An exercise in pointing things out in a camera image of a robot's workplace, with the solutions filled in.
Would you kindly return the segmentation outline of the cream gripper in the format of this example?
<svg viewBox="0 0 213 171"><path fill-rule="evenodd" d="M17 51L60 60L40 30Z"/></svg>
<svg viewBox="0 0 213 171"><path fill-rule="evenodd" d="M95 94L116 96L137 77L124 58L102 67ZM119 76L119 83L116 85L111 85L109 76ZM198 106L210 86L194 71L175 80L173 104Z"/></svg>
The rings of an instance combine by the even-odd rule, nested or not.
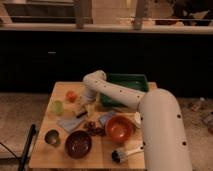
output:
<svg viewBox="0 0 213 171"><path fill-rule="evenodd" d="M80 113L88 111L88 106L96 101L97 92L85 88L80 98Z"/></svg>

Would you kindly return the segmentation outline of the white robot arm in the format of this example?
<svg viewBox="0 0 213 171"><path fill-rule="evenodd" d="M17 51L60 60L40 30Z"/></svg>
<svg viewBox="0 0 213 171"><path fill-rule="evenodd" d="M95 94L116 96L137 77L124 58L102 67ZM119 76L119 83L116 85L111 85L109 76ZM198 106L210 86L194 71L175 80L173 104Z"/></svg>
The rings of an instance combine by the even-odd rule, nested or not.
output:
<svg viewBox="0 0 213 171"><path fill-rule="evenodd" d="M85 75L82 101L93 103L101 93L140 113L147 171L193 171L176 97L162 88L143 92L106 79L102 70Z"/></svg>

